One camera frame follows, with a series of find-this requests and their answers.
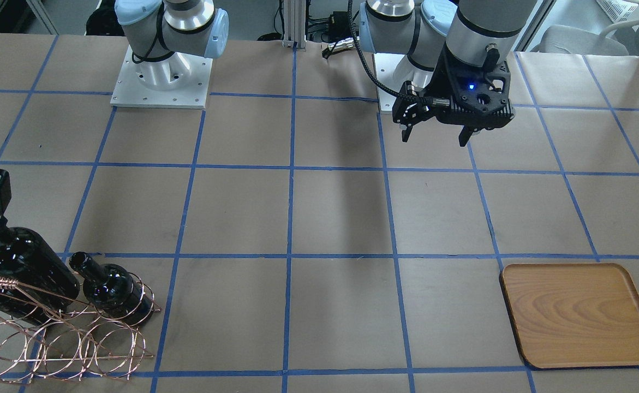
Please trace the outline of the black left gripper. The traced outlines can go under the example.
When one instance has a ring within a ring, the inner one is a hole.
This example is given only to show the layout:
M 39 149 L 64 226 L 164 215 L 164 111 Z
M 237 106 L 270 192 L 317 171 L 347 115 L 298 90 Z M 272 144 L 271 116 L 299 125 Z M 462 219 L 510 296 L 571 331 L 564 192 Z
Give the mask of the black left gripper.
M 469 65 L 443 47 L 424 89 L 412 81 L 403 82 L 392 105 L 392 121 L 401 129 L 402 142 L 409 140 L 413 126 L 429 119 L 434 99 L 444 99 L 436 118 L 441 123 L 461 125 L 459 147 L 466 147 L 471 137 L 482 129 L 505 127 L 516 116 L 509 98 L 511 73 L 498 47 L 488 44 L 483 65 Z

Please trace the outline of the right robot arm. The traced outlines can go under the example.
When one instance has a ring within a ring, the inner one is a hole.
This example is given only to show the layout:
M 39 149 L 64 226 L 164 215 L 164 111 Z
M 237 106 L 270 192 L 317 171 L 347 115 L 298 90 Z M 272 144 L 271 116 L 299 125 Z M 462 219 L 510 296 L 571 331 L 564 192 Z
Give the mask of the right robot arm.
M 129 42 L 112 104 L 202 109 L 213 59 L 229 38 L 229 15 L 212 1 L 116 1 Z

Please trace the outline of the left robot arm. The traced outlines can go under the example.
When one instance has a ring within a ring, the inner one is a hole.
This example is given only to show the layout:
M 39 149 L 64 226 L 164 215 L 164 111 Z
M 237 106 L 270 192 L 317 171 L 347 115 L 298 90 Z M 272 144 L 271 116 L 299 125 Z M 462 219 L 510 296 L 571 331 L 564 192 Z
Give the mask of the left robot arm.
M 363 1 L 357 54 L 400 55 L 389 78 L 368 77 L 394 98 L 392 121 L 407 142 L 432 118 L 462 127 L 459 145 L 515 117 L 507 57 L 534 1 Z

